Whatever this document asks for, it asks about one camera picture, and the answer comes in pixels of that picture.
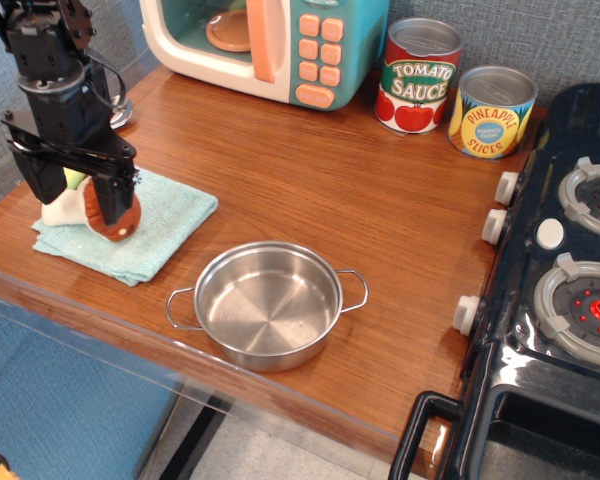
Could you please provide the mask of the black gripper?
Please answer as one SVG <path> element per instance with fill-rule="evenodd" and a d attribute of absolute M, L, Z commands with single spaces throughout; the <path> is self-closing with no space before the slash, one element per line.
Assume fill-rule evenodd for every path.
<path fill-rule="evenodd" d="M 107 226 L 134 203 L 135 148 L 111 128 L 113 105 L 102 64 L 78 64 L 61 74 L 19 73 L 27 111 L 5 112 L 9 148 L 35 197 L 44 205 L 67 188 L 64 167 L 91 176 Z"/>

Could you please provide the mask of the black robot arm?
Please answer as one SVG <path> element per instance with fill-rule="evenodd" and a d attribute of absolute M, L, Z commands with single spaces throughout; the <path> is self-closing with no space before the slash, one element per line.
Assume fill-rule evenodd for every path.
<path fill-rule="evenodd" d="M 109 93 L 112 65 L 89 43 L 91 12 L 79 1 L 0 1 L 0 38 L 18 69 L 26 111 L 5 111 L 9 147 L 44 204 L 68 183 L 66 170 L 91 179 L 98 213 L 113 226 L 131 211 L 135 148 L 115 131 L 132 112 L 126 87 Z"/>

